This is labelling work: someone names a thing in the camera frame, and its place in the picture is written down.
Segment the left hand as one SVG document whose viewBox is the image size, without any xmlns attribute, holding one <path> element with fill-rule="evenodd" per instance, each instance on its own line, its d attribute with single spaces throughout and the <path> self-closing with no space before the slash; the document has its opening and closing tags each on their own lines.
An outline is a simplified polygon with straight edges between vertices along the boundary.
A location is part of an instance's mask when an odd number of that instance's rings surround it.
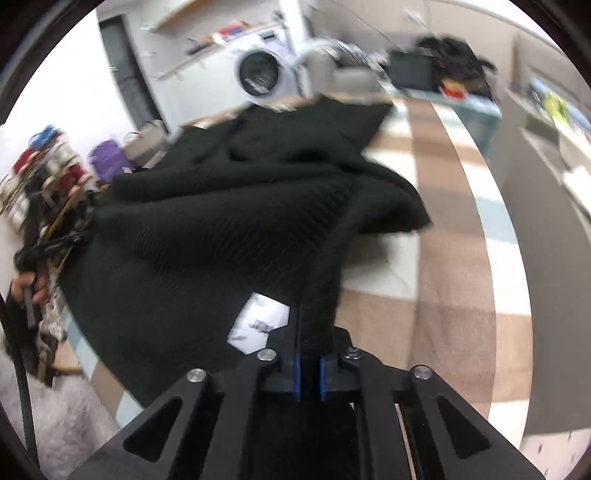
<svg viewBox="0 0 591 480">
<path fill-rule="evenodd" d="M 26 291 L 31 293 L 34 304 L 46 305 L 50 298 L 47 276 L 35 275 L 33 272 L 16 273 L 10 285 L 10 298 L 22 304 Z"/>
</svg>

